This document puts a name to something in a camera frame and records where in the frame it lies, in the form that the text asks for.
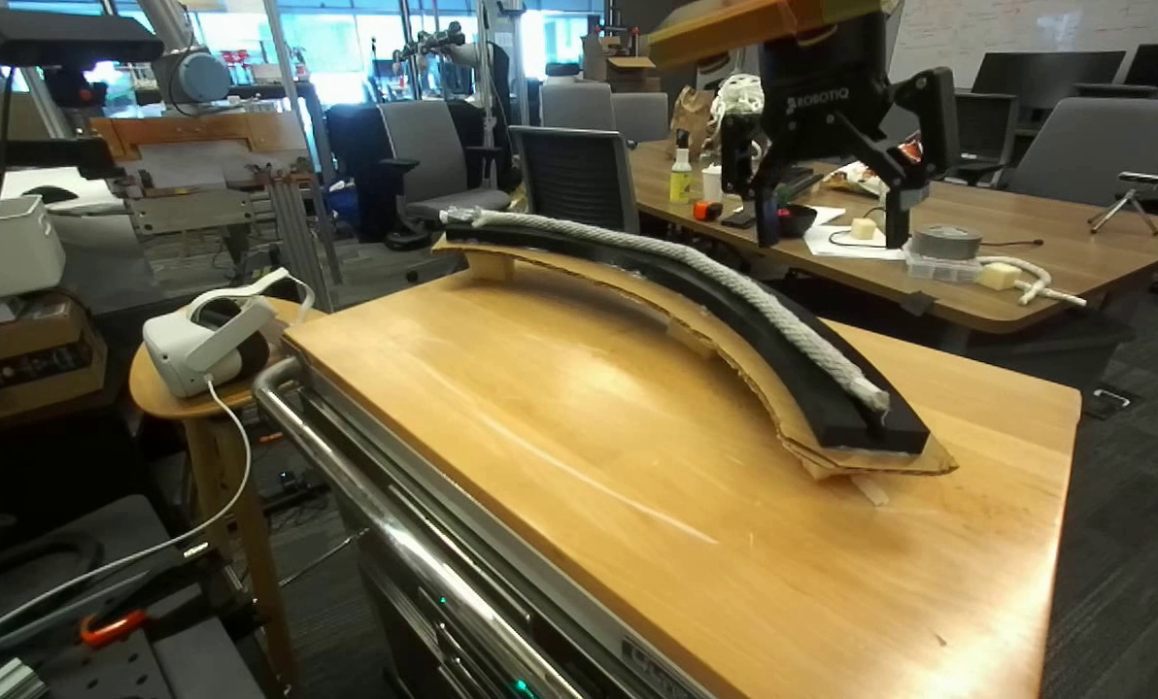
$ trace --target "workbench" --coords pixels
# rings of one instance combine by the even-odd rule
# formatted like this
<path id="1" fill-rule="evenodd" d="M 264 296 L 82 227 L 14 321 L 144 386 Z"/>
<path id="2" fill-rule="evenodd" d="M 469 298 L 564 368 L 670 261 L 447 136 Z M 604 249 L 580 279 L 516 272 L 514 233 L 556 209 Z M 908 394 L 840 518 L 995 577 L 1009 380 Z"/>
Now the workbench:
<path id="1" fill-rule="evenodd" d="M 450 520 L 421 569 L 482 570 L 477 592 L 507 588 L 516 605 L 507 627 L 556 630 L 626 674 L 621 689 L 1036 694 L 1079 395 L 837 332 L 922 411 L 955 473 L 812 482 L 722 363 L 647 307 L 538 267 L 461 272 L 292 327 L 310 390 L 283 422 L 353 469 L 337 477 L 353 510 L 386 495 L 360 513 L 393 547 L 413 556 Z M 334 452 L 308 403 L 337 417 Z M 447 495 L 413 513 L 421 529 L 400 525 L 407 507 L 382 510 L 424 487 Z M 443 653 L 439 674 L 455 668 L 469 663 Z"/>
<path id="2" fill-rule="evenodd" d="M 729 230 L 718 221 L 697 221 L 692 205 L 670 201 L 670 164 L 672 144 L 636 144 L 628 153 L 634 199 L 640 213 L 672 221 L 679 233 L 713 236 L 733 249 L 759 249 L 755 230 Z M 823 189 L 812 199 L 815 205 L 840 205 L 853 219 L 873 213 L 873 199 Z M 1152 279 L 1158 272 L 1158 236 L 1145 230 L 1139 213 L 1113 219 L 1099 233 L 1088 233 L 1088 219 L 1097 205 L 1029 199 L 1009 189 L 981 189 L 959 182 L 934 182 L 929 199 L 915 209 L 915 230 L 963 230 L 986 241 L 985 252 L 1021 255 L 1051 267 L 1061 292 L 1086 298 L 1108 298 L 1113 292 Z M 764 261 L 783 261 L 788 267 L 823 275 L 853 292 L 908 303 L 929 303 L 929 315 L 963 332 L 1016 337 L 1046 327 L 1068 303 L 1035 298 L 1020 303 L 1020 296 L 998 296 L 977 284 L 947 284 L 908 275 L 902 261 L 840 261 L 812 255 L 803 241 L 776 241 L 775 249 L 759 249 Z"/>

